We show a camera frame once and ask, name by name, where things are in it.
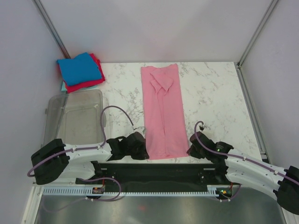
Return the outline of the pink t shirt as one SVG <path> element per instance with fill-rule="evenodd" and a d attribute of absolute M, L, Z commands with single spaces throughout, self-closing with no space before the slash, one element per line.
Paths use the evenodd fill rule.
<path fill-rule="evenodd" d="M 151 160 L 186 157 L 185 127 L 178 65 L 141 68 L 146 150 Z"/>

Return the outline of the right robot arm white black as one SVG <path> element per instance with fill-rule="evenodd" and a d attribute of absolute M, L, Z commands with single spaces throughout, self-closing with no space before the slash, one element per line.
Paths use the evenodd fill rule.
<path fill-rule="evenodd" d="M 218 183 L 229 181 L 248 186 L 270 196 L 288 212 L 299 213 L 298 168 L 282 168 L 259 161 L 230 144 L 214 143 L 202 132 L 194 133 L 190 142 L 188 154 L 211 161 L 216 166 L 214 178 Z"/>

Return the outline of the clear plastic bin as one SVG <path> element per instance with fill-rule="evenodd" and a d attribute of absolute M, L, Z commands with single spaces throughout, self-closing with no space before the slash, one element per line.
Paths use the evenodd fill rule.
<path fill-rule="evenodd" d="M 101 143 L 102 110 L 102 92 L 97 89 L 52 97 L 46 109 L 43 144 L 46 145 L 54 139 L 61 139 L 63 143 L 71 145 Z"/>

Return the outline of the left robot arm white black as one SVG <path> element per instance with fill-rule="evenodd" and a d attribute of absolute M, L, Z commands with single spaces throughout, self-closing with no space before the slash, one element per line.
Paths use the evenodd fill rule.
<path fill-rule="evenodd" d="M 104 176 L 101 164 L 125 156 L 134 160 L 149 158 L 141 133 L 90 145 L 70 145 L 62 139 L 54 139 L 31 156 L 33 167 L 28 176 L 35 178 L 38 185 L 67 180 L 74 180 L 76 184 L 99 183 Z"/>

